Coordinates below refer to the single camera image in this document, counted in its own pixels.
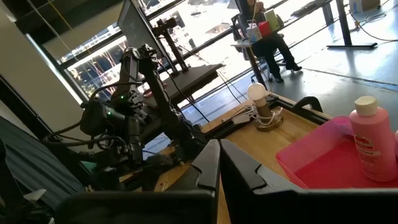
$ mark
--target sitting person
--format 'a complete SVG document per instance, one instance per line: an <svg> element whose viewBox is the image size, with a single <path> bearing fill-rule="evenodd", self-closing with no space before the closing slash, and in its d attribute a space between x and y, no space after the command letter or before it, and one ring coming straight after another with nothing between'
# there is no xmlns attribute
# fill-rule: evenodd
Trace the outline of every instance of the sitting person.
<svg viewBox="0 0 398 224"><path fill-rule="evenodd" d="M254 14L253 10L256 9L254 15L256 23L258 24L259 22L266 21L264 18L264 12L266 10L264 9L264 5L262 2L256 2L256 0L238 1L241 13L243 14L245 20L252 20ZM256 43L253 43L252 49L257 57L265 58L269 67L269 71L275 77L277 83L282 83L284 82L284 80L280 76L280 68L274 58L274 51L276 49L279 49L279 52L282 54L284 60L286 61L287 70L299 71L302 69L295 63L294 57L290 52L289 47L287 46L283 38L276 32L273 32L272 34L269 34L266 38L259 40Z"/></svg>

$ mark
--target chair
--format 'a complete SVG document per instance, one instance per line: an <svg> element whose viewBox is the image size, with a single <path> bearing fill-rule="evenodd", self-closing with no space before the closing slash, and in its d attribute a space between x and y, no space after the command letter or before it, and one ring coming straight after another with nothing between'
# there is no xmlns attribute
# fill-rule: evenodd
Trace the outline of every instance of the chair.
<svg viewBox="0 0 398 224"><path fill-rule="evenodd" d="M247 27L249 27L249 25L248 25L248 22L244 19L243 14L242 14L242 13L239 13L239 14L235 15L234 17L232 17L231 20L232 20L232 26L231 26L231 28L233 29L234 40L243 40L243 39L247 38L247 35L246 35L246 31L245 31L245 30L246 30ZM245 59L245 60L249 60L249 59L247 58L247 56L245 55L245 51L244 51L241 47L237 47L237 51L244 54L244 59ZM271 75L271 73L270 73L270 71L269 71L269 69L268 69L268 64L267 64L267 62L265 61L264 57L259 57L259 58L257 58L257 59L258 59L258 60L263 60L263 61L264 61L264 63L265 63L265 67L264 67L264 68L267 69L266 78L267 78L267 80L268 80L269 82L272 82L272 81L273 81L273 78L272 78L272 75ZM283 59L278 60L278 61L277 61L277 64L278 64L279 66L285 66L285 62L284 62ZM252 83L255 82L255 80L254 80L255 77L256 77L255 75L252 75L252 76L250 77Z"/></svg>

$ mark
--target pink tray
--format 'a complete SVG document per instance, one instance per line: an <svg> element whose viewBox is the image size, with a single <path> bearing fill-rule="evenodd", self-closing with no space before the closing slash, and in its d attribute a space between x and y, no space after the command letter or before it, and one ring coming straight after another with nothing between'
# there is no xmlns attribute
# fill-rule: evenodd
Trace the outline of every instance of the pink tray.
<svg viewBox="0 0 398 224"><path fill-rule="evenodd" d="M276 155L291 182L306 189L398 187L362 173L349 118L335 117Z"/></svg>

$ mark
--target white cord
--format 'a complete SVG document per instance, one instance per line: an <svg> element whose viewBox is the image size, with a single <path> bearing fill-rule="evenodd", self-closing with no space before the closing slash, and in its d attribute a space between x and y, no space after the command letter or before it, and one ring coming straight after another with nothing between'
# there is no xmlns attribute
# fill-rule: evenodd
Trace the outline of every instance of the white cord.
<svg viewBox="0 0 398 224"><path fill-rule="evenodd" d="M278 111L271 111L272 116L271 117L262 117L259 115L259 112L257 110L257 106L255 104L252 105L244 105L243 109L248 110L247 112L243 113L243 114L239 114L239 115L232 115L231 117L229 117L228 119L234 119L234 118L238 118L241 116L249 116L250 118L256 120L257 122L261 123L264 126L268 126L270 125L274 119L281 119L282 118L282 110L283 108L280 108L280 110ZM262 119L269 119L269 121L267 123L263 122Z"/></svg>

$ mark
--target concrete floor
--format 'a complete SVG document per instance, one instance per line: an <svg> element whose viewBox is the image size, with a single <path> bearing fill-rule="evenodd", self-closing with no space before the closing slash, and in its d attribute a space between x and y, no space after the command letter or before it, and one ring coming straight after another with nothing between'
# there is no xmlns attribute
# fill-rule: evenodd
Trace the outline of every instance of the concrete floor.
<svg viewBox="0 0 398 224"><path fill-rule="evenodd" d="M397 3L398 0L388 1L380 10L386 12L386 17L369 22L363 28L383 39L398 39ZM366 13L356 15L358 20L366 16ZM348 21L352 28L352 19ZM285 83L271 83L272 91L295 101L304 96L316 96L324 112L332 116L349 115L354 109L354 100L372 95L377 98L379 106L389 111L391 128L395 131L398 129L398 42L376 40L362 30L352 32L351 37L354 44L377 42L379 46L374 50L327 49L326 45L343 41L337 21L291 49L303 70L291 73L283 68ZM233 83L246 97L251 75L249 72ZM234 88L231 87L231 91L240 102L245 100ZM223 88L195 105L209 120L213 120L238 104L228 89ZM192 106L184 109L183 113L193 123L206 123ZM146 149L157 152L168 143L168 138L159 136Z"/></svg>

